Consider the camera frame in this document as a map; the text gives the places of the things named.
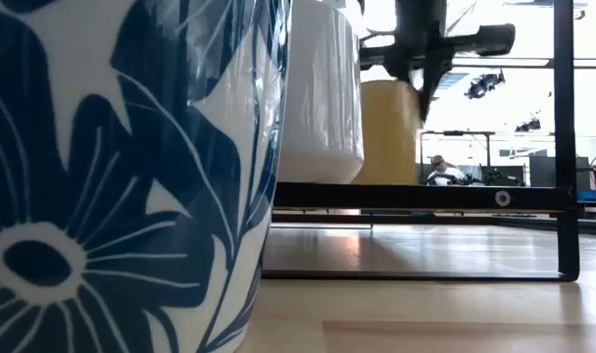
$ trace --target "man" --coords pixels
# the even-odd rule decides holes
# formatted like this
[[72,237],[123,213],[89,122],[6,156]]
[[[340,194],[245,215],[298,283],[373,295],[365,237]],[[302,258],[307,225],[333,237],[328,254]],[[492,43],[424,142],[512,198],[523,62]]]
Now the man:
[[465,178],[462,171],[455,167],[451,167],[444,161],[440,155],[435,155],[431,158],[431,165],[433,166],[433,173],[427,178],[427,183],[430,185],[446,186],[457,183],[457,180]]

